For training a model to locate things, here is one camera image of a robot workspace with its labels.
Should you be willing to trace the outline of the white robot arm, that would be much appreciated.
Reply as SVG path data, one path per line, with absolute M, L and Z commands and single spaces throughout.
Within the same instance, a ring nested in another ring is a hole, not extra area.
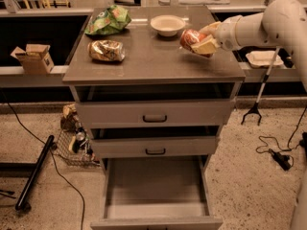
M 232 16 L 200 29 L 206 38 L 196 44 L 200 55 L 246 46 L 277 46 L 292 57 L 295 69 L 307 89 L 307 14 L 296 0 L 275 0 L 262 13 Z

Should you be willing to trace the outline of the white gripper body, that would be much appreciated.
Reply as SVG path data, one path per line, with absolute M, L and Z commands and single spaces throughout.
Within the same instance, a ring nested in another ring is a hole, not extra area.
M 245 26 L 242 15 L 232 16 L 223 21 L 215 32 L 219 45 L 226 51 L 244 47 Z

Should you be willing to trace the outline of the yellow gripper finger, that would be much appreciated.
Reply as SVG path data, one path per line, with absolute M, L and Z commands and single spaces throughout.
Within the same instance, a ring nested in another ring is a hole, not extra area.
M 212 35 L 207 36 L 201 42 L 191 46 L 193 52 L 199 55 L 214 54 L 219 47 L 220 45 Z
M 218 29 L 218 27 L 220 26 L 221 22 L 220 21 L 217 21 L 217 22 L 214 22 L 214 23 L 211 23 L 203 28 L 200 29 L 200 32 L 202 34 L 205 34 L 205 35 L 214 35 L 216 30 Z

